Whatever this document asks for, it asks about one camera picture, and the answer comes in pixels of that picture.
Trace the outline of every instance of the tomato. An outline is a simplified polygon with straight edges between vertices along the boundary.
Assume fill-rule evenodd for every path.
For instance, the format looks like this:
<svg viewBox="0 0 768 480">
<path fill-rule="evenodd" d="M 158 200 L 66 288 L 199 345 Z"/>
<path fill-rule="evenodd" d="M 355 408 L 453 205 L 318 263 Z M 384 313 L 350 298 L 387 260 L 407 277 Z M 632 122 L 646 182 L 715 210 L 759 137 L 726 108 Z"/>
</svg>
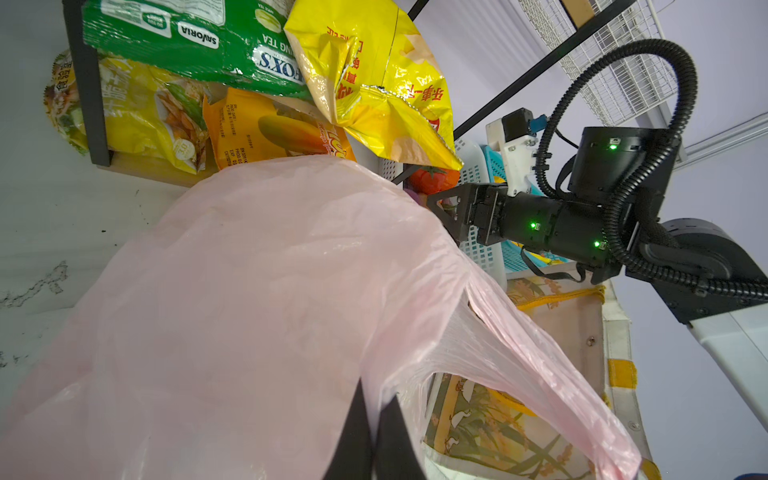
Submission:
<svg viewBox="0 0 768 480">
<path fill-rule="evenodd" d="M 451 189 L 458 183 L 458 171 L 437 167 L 421 167 L 408 179 L 413 190 L 432 195 Z"/>
</svg>

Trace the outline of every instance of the black corrugated cable tube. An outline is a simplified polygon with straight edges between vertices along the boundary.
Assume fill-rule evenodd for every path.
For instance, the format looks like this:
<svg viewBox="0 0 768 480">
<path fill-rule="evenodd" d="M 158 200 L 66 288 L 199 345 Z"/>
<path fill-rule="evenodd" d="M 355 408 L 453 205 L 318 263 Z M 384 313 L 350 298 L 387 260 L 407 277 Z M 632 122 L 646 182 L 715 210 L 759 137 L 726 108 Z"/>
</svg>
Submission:
<svg viewBox="0 0 768 480">
<path fill-rule="evenodd" d="M 671 41 L 647 39 L 623 45 L 608 52 L 603 58 L 597 60 L 584 73 L 579 75 L 554 109 L 552 116 L 550 116 L 547 122 L 547 127 L 541 136 L 535 167 L 536 181 L 539 189 L 548 197 L 559 198 L 558 192 L 547 182 L 545 174 L 547 169 L 547 150 L 565 109 L 568 108 L 576 94 L 588 81 L 597 73 L 607 68 L 608 65 L 622 58 L 641 54 L 656 55 L 669 62 L 672 66 L 677 77 L 677 104 L 675 105 L 674 115 L 664 135 L 664 139 L 657 142 L 654 148 L 648 151 L 644 162 L 621 182 L 604 208 L 603 235 L 611 254 L 619 262 L 626 265 L 629 270 L 654 280 L 687 286 L 714 295 L 768 300 L 768 283 L 712 280 L 680 272 L 666 266 L 654 265 L 643 258 L 629 253 L 621 241 L 621 212 L 624 206 L 638 185 L 672 155 L 674 152 L 674 142 L 681 139 L 683 130 L 690 120 L 694 104 L 696 103 L 697 76 L 694 61 L 682 47 Z"/>
</svg>

